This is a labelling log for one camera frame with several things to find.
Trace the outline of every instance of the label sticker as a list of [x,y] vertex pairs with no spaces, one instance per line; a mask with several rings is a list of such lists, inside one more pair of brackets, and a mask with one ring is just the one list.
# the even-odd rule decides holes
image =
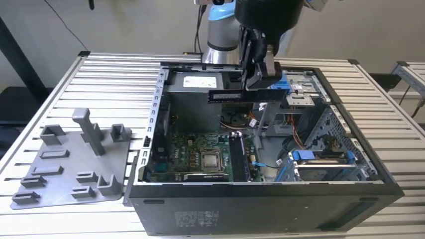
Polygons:
[[296,89],[296,90],[302,90],[302,89],[303,89],[303,86],[300,86],[300,85],[292,85],[292,88]]
[[184,87],[191,87],[191,88],[218,88],[216,77],[187,76],[184,78]]
[[220,211],[180,211],[175,212],[176,225],[180,228],[216,227]]
[[256,120],[256,119],[252,119],[251,122],[250,122],[250,126],[251,126],[251,127],[255,127],[256,124],[258,124],[258,120]]

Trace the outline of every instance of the motherboard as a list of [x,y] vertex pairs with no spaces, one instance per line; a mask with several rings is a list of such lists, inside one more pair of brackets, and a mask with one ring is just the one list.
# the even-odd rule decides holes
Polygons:
[[[234,182],[228,139],[227,134],[174,134],[168,159],[154,163],[152,182]],[[256,160],[252,135],[243,143],[244,159]],[[248,181],[260,181],[260,174],[254,173]]]

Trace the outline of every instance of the white wall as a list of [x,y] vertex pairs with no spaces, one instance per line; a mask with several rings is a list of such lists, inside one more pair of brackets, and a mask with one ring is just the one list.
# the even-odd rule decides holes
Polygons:
[[303,11],[288,56],[358,59],[376,73],[424,62],[424,9],[424,0],[330,0],[323,12]]
[[[91,51],[182,54],[194,50],[194,0],[49,0]],[[43,0],[2,0],[0,16],[41,75],[54,87],[84,49]],[[207,24],[202,47],[207,43]]]

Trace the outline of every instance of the orange wire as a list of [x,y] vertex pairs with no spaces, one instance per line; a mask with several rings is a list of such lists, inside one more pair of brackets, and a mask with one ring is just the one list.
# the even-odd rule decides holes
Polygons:
[[292,136],[294,136],[294,140],[298,143],[298,145],[300,146],[302,149],[306,149],[306,147],[303,146],[302,143],[302,139],[298,133],[298,129],[295,127],[295,122],[294,122],[294,115],[290,116],[291,117],[291,123],[292,123]]

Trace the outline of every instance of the slotted aluminum worktable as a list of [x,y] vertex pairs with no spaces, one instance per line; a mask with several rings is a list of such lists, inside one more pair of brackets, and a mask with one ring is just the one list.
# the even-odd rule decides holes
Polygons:
[[[194,55],[156,56],[91,53],[79,57],[50,98],[0,161],[0,236],[26,238],[144,238],[134,208],[120,201],[14,211],[11,196],[18,191],[46,124],[64,131],[79,130],[74,108],[91,108],[91,120],[100,127],[123,123],[134,129],[132,162],[142,148],[147,114],[162,61],[200,62]],[[334,238],[425,238],[425,133],[359,65],[347,60],[280,59],[283,65],[320,67],[346,108],[367,136],[387,168],[407,194],[347,234]],[[330,234],[238,235],[204,238],[330,238]]]

